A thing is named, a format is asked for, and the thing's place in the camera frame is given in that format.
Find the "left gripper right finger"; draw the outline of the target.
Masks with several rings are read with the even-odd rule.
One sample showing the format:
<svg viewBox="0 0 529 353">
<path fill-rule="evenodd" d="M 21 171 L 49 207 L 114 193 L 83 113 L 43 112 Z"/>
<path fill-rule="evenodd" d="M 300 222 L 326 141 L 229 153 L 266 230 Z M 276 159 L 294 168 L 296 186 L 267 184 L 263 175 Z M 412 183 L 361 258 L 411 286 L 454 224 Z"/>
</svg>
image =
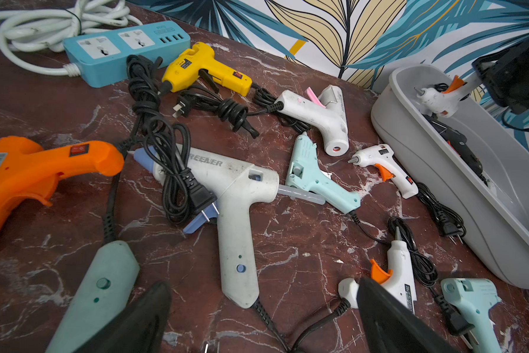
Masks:
<svg viewBox="0 0 529 353">
<path fill-rule="evenodd" d="M 370 352 L 457 351 L 373 279 L 360 279 L 357 300 Z"/>
</svg>

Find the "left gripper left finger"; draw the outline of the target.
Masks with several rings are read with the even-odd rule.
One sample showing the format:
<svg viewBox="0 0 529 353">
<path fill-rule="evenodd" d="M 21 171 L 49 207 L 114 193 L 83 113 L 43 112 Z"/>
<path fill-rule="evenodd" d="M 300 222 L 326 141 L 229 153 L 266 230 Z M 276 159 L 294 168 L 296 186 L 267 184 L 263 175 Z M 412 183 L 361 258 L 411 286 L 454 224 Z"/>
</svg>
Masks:
<svg viewBox="0 0 529 353">
<path fill-rule="evenodd" d="M 170 284 L 155 282 L 76 351 L 159 352 L 171 304 Z"/>
</svg>

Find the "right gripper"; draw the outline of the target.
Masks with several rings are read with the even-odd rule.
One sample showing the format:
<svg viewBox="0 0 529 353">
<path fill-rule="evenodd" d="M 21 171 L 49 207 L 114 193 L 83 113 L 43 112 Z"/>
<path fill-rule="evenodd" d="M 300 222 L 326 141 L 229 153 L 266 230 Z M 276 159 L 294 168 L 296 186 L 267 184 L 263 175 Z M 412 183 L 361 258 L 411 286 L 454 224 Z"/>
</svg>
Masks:
<svg viewBox="0 0 529 353">
<path fill-rule="evenodd" d="M 529 110 L 529 38 L 479 57 L 472 66 L 498 106 L 516 114 Z"/>
</svg>

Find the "black glue gun orange trigger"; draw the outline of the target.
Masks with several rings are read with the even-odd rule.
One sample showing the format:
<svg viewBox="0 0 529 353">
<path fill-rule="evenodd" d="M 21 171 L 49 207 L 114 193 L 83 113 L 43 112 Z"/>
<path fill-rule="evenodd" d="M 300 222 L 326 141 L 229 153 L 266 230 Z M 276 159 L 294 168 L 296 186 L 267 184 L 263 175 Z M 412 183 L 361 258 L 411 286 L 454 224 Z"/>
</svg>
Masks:
<svg viewBox="0 0 529 353">
<path fill-rule="evenodd" d="M 436 114 L 423 117 L 432 125 L 437 133 L 453 148 L 475 175 L 488 185 L 487 178 L 483 175 L 482 163 L 467 145 L 467 138 L 458 130 L 440 122 Z"/>
</svg>

